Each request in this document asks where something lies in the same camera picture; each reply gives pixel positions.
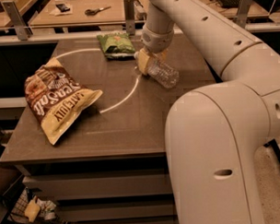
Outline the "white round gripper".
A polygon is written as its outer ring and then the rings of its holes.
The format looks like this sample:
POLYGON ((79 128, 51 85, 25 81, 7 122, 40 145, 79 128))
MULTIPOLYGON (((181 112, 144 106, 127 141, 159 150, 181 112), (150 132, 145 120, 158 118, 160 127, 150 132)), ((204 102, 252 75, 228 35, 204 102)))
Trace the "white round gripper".
POLYGON ((144 25, 141 41, 145 48, 135 52, 135 60, 142 74, 148 74, 148 69, 153 61, 152 53, 157 53, 159 60, 166 61, 168 55, 167 48, 172 42, 173 35, 174 29, 171 22, 165 25, 149 23, 144 25))

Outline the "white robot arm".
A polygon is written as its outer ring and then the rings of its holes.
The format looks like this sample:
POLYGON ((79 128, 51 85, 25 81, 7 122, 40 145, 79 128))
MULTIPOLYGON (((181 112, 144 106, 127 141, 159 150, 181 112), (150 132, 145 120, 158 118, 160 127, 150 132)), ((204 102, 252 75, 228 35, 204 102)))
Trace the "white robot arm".
POLYGON ((145 47, 161 53, 179 27, 221 79, 168 113, 179 224, 264 224, 254 155, 280 135, 280 55, 200 0, 148 1, 145 47))

